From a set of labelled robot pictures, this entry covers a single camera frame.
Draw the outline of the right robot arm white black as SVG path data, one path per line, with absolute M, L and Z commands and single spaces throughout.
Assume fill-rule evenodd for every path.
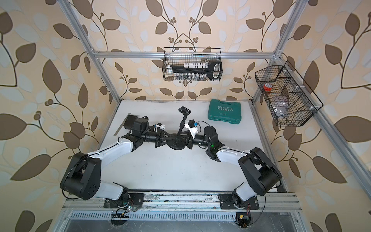
M 230 148 L 223 148 L 218 139 L 216 129 L 205 127 L 200 135 L 199 124 L 186 125 L 186 146 L 204 147 L 208 157 L 217 162 L 234 164 L 241 168 L 245 182 L 235 188 L 231 194 L 231 202 L 235 208 L 247 208 L 248 201 L 256 195 L 265 196 L 277 182 L 281 181 L 282 174 L 275 164 L 260 148 L 253 148 L 248 152 Z

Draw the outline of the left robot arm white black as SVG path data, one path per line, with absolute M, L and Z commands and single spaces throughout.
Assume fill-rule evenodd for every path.
M 79 152 L 72 156 L 60 183 L 62 194 L 70 193 L 76 199 L 104 198 L 117 208 L 131 205 L 128 188 L 101 179 L 101 172 L 108 164 L 139 148 L 144 142 L 155 147 L 167 144 L 175 136 L 167 133 L 163 124 L 149 125 L 148 117 L 127 116 L 123 127 L 128 133 L 112 145 L 88 154 Z

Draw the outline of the small black box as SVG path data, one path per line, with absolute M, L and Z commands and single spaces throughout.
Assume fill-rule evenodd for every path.
M 135 121 L 136 121 L 137 118 L 138 117 L 135 116 L 135 115 L 127 115 L 127 117 L 126 117 L 126 119 L 124 121 L 123 127 L 126 130 L 130 130 L 133 127 L 133 125 L 134 125 L 134 123 L 135 123 Z

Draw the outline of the green plastic tool case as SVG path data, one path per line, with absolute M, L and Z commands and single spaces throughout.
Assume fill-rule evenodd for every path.
M 239 102 L 212 99 L 208 110 L 208 119 L 239 124 L 242 119 L 242 107 Z

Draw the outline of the red item in basket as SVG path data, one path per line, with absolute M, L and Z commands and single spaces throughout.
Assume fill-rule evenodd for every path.
M 271 83 L 265 83 L 264 86 L 263 86 L 263 89 L 265 92 L 271 92 L 273 86 Z

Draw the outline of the plastic bag in basket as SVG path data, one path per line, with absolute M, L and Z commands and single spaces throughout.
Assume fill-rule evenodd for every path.
M 289 99 L 286 96 L 276 96 L 270 99 L 274 115 L 284 117 L 288 115 Z

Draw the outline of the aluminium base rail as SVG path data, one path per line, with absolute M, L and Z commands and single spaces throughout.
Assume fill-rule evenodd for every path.
M 246 206 L 236 207 L 227 192 L 131 191 L 123 208 L 111 200 L 67 200 L 62 214 L 68 219 L 135 221 L 236 221 L 261 218 L 264 213 L 296 216 L 302 212 L 294 193 L 269 192 L 253 197 Z

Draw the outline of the socket set rail black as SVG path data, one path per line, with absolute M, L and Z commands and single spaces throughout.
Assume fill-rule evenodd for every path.
M 169 79 L 170 77 L 194 79 L 200 81 L 218 81 L 223 74 L 222 61 L 205 60 L 197 63 L 184 63 L 163 65 L 162 67 L 163 78 Z

